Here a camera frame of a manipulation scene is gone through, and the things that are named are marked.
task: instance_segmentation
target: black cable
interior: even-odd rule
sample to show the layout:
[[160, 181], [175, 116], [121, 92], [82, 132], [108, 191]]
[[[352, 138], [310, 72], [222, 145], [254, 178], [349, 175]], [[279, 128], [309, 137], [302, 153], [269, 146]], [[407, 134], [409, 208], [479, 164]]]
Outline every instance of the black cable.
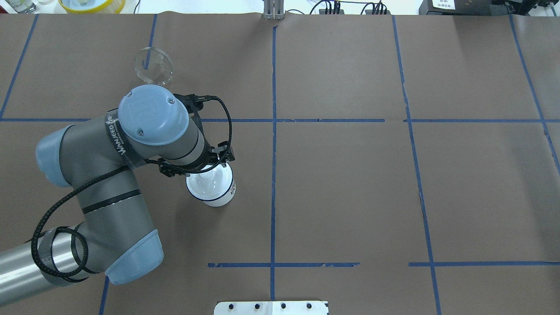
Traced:
[[296, 9], [290, 9], [290, 10], [288, 10], [288, 11], [286, 11], [286, 12], [290, 12], [290, 11], [296, 11], [296, 12], [299, 12], [299, 13], [305, 15], [305, 13], [301, 12], [300, 10], [296, 10]]
[[55, 203], [41, 218], [41, 220], [39, 221], [39, 224], [37, 224], [37, 228], [35, 228], [35, 231], [33, 232], [33, 237], [31, 238], [31, 258], [33, 258], [33, 261], [35, 262], [35, 264], [37, 265], [37, 267], [44, 273], [54, 276], [54, 277], [59, 277], [59, 278], [66, 278], [66, 277], [71, 277], [71, 276], [75, 276], [78, 273], [80, 273], [80, 271], [83, 270], [83, 268], [86, 266], [87, 263], [87, 258], [88, 258], [88, 248], [87, 248], [87, 242], [86, 242], [86, 238], [83, 237], [82, 234], [80, 234], [77, 231], [74, 231], [72, 229], [68, 229], [68, 228], [58, 228], [58, 230], [64, 232], [64, 233], [68, 233], [68, 234], [72, 234], [74, 235], [79, 241], [80, 243], [82, 243], [82, 248], [83, 248], [83, 257], [82, 257], [82, 261], [78, 264], [78, 267], [70, 272], [60, 272], [54, 269], [51, 269], [49, 267], [47, 267], [43, 261], [41, 260], [41, 257], [39, 256], [39, 238], [41, 237], [41, 231], [43, 230], [43, 228], [45, 227], [46, 222], [49, 220], [50, 216], [53, 215], [54, 211], [56, 211], [56, 209], [58, 209], [63, 203], [67, 202], [68, 200], [70, 200], [72, 197], [74, 197], [75, 195], [79, 194], [80, 192], [84, 191], [86, 188], [102, 181], [105, 179], [108, 179], [112, 176], [115, 176], [119, 173], [122, 173], [126, 170], [129, 170], [130, 168], [128, 166], [121, 166], [115, 170], [112, 170], [110, 172], [108, 172], [107, 174], [101, 175], [83, 185], [81, 185], [80, 187], [76, 188], [75, 190], [73, 190], [71, 193], [67, 194], [66, 196], [64, 196], [62, 199], [60, 199], [57, 203]]
[[343, 3], [358, 3], [358, 4], [367, 4], [369, 2], [356, 2], [356, 1], [339, 1], [339, 2], [343, 2]]
[[332, 10], [332, 9], [333, 9], [332, 4], [330, 3], [330, 0], [321, 0], [321, 1], [317, 2], [317, 3], [313, 6], [313, 8], [312, 8], [311, 11], [309, 12], [309, 14], [312, 14], [312, 13], [313, 13], [313, 10], [314, 10], [314, 9], [319, 5], [319, 3], [321, 3], [321, 2], [326, 2], [326, 3], [328, 4], [328, 6], [329, 6], [329, 10]]
[[229, 136], [228, 136], [228, 139], [227, 139], [227, 149], [224, 153], [222, 153], [222, 156], [220, 157], [218, 162], [214, 163], [209, 168], [203, 169], [203, 170], [184, 169], [184, 168], [182, 168], [180, 166], [177, 166], [177, 165], [173, 165], [173, 164], [170, 164], [170, 163], [161, 162], [161, 161], [157, 161], [157, 160], [150, 160], [150, 159], [144, 160], [147, 164], [157, 164], [157, 165], [160, 165], [160, 166], [165, 166], [165, 167], [168, 167], [172, 170], [175, 170], [176, 172], [181, 172], [181, 173], [202, 174], [202, 173], [206, 173], [206, 172], [209, 172], [209, 171], [213, 170], [214, 168], [218, 167], [218, 165], [220, 165], [224, 162], [224, 160], [226, 159], [226, 156], [231, 151], [231, 134], [232, 134], [232, 131], [233, 131], [233, 125], [231, 123], [230, 112], [227, 110], [226, 104], [224, 104], [223, 101], [218, 96], [205, 95], [205, 96], [201, 96], [201, 98], [204, 98], [206, 100], [215, 100], [215, 101], [220, 102], [220, 104], [223, 107], [224, 112], [226, 112], [227, 123], [229, 125], [230, 131], [229, 131]]
[[138, 3], [136, 3], [136, 6], [134, 7], [134, 12], [133, 12], [134, 14], [136, 14], [136, 9], [137, 9], [138, 6], [140, 5], [140, 1], [141, 1], [141, 0], [138, 0]]
[[369, 6], [370, 4], [373, 6], [373, 9], [375, 9], [375, 3], [369, 2], [368, 4], [366, 4], [366, 5], [363, 7], [362, 12], [360, 12], [360, 15], [362, 15], [362, 14], [364, 13], [364, 11], [366, 10], [367, 6]]
[[375, 9], [371, 14], [379, 15], [381, 13], [382, 6], [384, 6], [384, 4], [381, 1], [379, 1], [379, 3], [377, 3], [377, 6], [375, 6]]

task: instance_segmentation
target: label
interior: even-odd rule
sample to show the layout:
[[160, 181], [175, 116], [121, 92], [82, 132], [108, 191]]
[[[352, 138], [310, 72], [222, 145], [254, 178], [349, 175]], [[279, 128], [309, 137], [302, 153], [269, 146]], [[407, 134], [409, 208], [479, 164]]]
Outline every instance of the label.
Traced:
[[445, 10], [455, 9], [455, 0], [432, 0], [434, 8], [440, 8]]
[[230, 188], [230, 195], [235, 195], [235, 180], [232, 180], [231, 188]]
[[146, 162], [134, 149], [119, 123], [117, 110], [105, 114], [105, 130], [116, 152], [131, 169], [145, 165]]
[[29, 9], [33, 5], [32, 0], [7, 0], [8, 4], [16, 10], [16, 12], [22, 12]]

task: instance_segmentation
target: white sticker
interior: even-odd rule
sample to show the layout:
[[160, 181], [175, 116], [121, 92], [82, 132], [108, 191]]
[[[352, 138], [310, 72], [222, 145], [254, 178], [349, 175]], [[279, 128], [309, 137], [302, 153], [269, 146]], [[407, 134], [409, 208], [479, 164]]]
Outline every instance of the white sticker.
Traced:
[[455, 0], [432, 0], [432, 4], [434, 8], [440, 8], [446, 10], [455, 9]]

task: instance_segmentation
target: black device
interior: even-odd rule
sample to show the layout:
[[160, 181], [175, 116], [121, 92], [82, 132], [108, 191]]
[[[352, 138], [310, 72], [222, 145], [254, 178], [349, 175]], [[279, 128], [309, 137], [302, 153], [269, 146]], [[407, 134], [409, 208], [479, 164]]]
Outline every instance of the black device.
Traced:
[[366, 15], [391, 15], [391, 11], [389, 10], [366, 10]]
[[424, 0], [418, 9], [419, 15], [479, 15], [497, 16], [508, 15], [511, 8], [503, 1], [495, 3], [492, 0]]
[[344, 10], [337, 10], [336, 12], [334, 12], [334, 10], [331, 11], [333, 11], [333, 13], [330, 13], [328, 9], [319, 9], [319, 14], [344, 14]]

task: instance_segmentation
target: blue tape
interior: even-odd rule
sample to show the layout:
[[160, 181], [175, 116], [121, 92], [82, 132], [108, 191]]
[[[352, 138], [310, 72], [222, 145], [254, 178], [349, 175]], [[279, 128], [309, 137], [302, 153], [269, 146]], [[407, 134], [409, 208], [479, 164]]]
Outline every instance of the blue tape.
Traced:
[[274, 264], [276, 262], [276, 28], [272, 28], [272, 198], [270, 213], [270, 300], [275, 300]]
[[468, 267], [468, 266], [560, 266], [558, 261], [442, 261], [409, 262], [409, 267]]
[[[156, 32], [156, 22], [157, 22], [157, 14], [154, 14], [153, 21], [152, 21], [152, 32], [150, 34], [150, 43], [148, 44], [148, 47], [151, 47], [153, 45], [153, 35]], [[152, 50], [148, 50], [148, 56], [146, 57], [146, 62], [144, 63], [144, 61], [142, 61], [142, 63], [144, 63], [144, 70], [148, 70], [148, 65], [150, 64], [151, 52]]]
[[99, 306], [99, 315], [105, 312], [105, 301], [107, 300], [107, 291], [109, 291], [109, 277], [105, 277], [105, 284], [103, 285], [103, 294], [101, 295], [101, 305]]
[[[209, 123], [216, 123], [216, 122], [226, 122], [227, 118], [202, 118], [202, 122], [209, 122]], [[231, 122], [234, 123], [272, 123], [272, 119], [259, 119], [259, 118], [239, 118], [239, 119], [231, 119]]]
[[422, 180], [420, 178], [420, 168], [418, 166], [418, 156], [416, 154], [416, 144], [414, 143], [414, 133], [412, 131], [412, 122], [410, 117], [410, 107], [408, 104], [408, 97], [407, 92], [404, 88], [404, 70], [403, 70], [403, 61], [400, 55], [400, 45], [399, 45], [399, 35], [396, 30], [396, 19], [395, 16], [392, 15], [391, 18], [393, 19], [393, 32], [395, 33], [395, 46], [396, 46], [396, 56], [399, 61], [399, 72], [400, 72], [400, 82], [403, 88], [403, 98], [404, 104], [407, 111], [407, 121], [408, 121], [408, 132], [410, 134], [410, 144], [412, 145], [412, 156], [414, 158], [414, 168], [416, 170], [416, 181], [418, 184], [418, 193], [420, 195], [420, 204], [422, 206], [422, 215], [424, 217], [424, 234], [426, 236], [426, 246], [428, 248], [428, 259], [430, 260], [430, 271], [432, 274], [432, 286], [433, 286], [433, 296], [436, 302], [436, 312], [437, 315], [441, 315], [441, 305], [440, 305], [440, 294], [437, 289], [437, 279], [436, 279], [436, 269], [433, 266], [433, 254], [432, 254], [432, 241], [430, 240], [430, 229], [428, 227], [428, 216], [426, 214], [426, 204], [424, 202], [424, 192], [422, 190]]
[[[278, 268], [352, 268], [359, 266], [359, 262], [275, 262], [274, 267]], [[270, 268], [269, 262], [219, 262], [209, 263], [208, 268]]]
[[10, 94], [12, 94], [13, 85], [16, 83], [17, 74], [20, 71], [21, 63], [24, 61], [25, 52], [27, 51], [27, 47], [29, 46], [29, 42], [31, 41], [31, 37], [33, 36], [33, 31], [35, 30], [35, 25], [37, 25], [37, 20], [39, 19], [39, 15], [35, 15], [33, 19], [33, 24], [31, 24], [31, 29], [29, 30], [29, 34], [27, 35], [27, 40], [25, 41], [25, 45], [23, 50], [21, 51], [20, 60], [17, 61], [16, 70], [13, 72], [12, 81], [10, 82], [10, 86], [8, 87], [8, 91], [6, 92], [6, 97], [4, 98], [4, 103], [2, 104], [2, 109], [0, 109], [0, 118], [4, 116], [4, 112], [6, 111], [6, 106], [8, 105], [8, 100], [10, 99]]
[[[203, 118], [202, 122], [227, 122], [226, 118]], [[322, 119], [322, 118], [281, 118], [281, 119], [260, 119], [260, 118], [237, 118], [231, 119], [234, 123], [384, 123], [384, 119]]]
[[525, 72], [525, 77], [527, 78], [527, 82], [529, 83], [529, 88], [531, 90], [531, 94], [533, 95], [533, 100], [535, 101], [535, 106], [537, 112], [539, 112], [540, 121], [543, 124], [544, 134], [547, 137], [548, 147], [552, 153], [552, 158], [554, 159], [554, 164], [556, 166], [556, 171], [558, 175], [560, 175], [560, 163], [558, 162], [558, 156], [556, 155], [556, 150], [554, 149], [554, 144], [552, 144], [552, 139], [550, 139], [550, 134], [548, 132], [547, 123], [544, 120], [543, 111], [540, 108], [539, 99], [536, 97], [535, 87], [533, 86], [533, 82], [531, 80], [531, 76], [529, 76], [529, 71], [527, 70], [527, 65], [525, 64], [525, 58], [523, 57], [523, 52], [521, 52], [521, 46], [519, 45], [519, 41], [517, 39], [517, 32], [515, 31], [515, 23], [514, 18], [510, 14], [510, 25], [511, 25], [511, 32], [514, 35], [515, 46], [517, 47], [517, 53], [519, 54], [519, 59], [521, 60], [521, 65], [523, 66], [523, 71]]
[[87, 122], [89, 118], [2, 118], [0, 122]]
[[359, 266], [359, 262], [277, 262], [276, 267], [279, 268], [317, 268], [317, 267], [335, 267], [335, 268], [352, 268]]
[[296, 118], [278, 119], [279, 123], [384, 123], [384, 119], [324, 119], [324, 118]]
[[540, 123], [540, 119], [405, 119], [413, 123]]
[[209, 263], [208, 268], [270, 268], [269, 262], [219, 262]]

